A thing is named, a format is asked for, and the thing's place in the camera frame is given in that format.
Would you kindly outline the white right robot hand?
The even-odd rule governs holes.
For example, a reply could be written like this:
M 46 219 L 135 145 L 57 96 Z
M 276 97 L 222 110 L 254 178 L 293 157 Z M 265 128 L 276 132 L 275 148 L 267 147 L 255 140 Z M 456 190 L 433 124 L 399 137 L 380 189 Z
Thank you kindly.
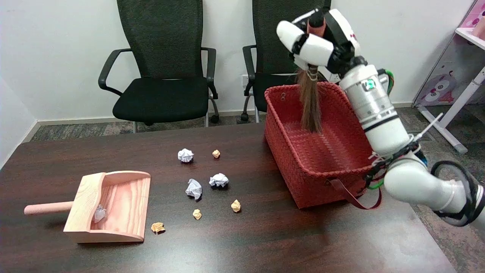
M 293 21 L 282 20 L 276 32 L 300 69 L 325 67 L 343 77 L 354 67 L 368 64 L 354 30 L 338 9 L 315 8 Z

